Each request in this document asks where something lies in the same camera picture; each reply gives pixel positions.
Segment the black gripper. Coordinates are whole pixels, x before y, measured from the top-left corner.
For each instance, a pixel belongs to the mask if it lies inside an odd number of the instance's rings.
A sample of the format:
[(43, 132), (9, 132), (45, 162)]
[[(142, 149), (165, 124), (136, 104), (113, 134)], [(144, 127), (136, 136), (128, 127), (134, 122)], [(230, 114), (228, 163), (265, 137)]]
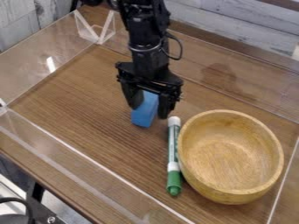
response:
[(157, 115), (165, 119), (181, 96), (181, 78), (169, 69), (169, 60), (181, 56), (169, 54), (169, 44), (128, 45), (132, 60), (115, 63), (115, 79), (121, 85), (125, 101), (136, 109), (142, 101), (142, 90), (158, 95)]

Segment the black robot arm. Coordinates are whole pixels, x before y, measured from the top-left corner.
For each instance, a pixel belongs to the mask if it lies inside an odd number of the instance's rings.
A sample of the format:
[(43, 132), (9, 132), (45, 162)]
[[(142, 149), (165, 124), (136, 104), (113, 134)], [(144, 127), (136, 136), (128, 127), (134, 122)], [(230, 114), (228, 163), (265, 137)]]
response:
[(115, 3), (132, 56), (130, 62), (115, 63), (115, 80), (132, 109), (144, 102), (144, 91), (157, 95), (157, 115), (165, 119), (182, 93), (182, 79), (169, 69), (169, 60), (182, 57), (182, 43), (168, 32), (170, 12), (164, 0), (115, 0)]

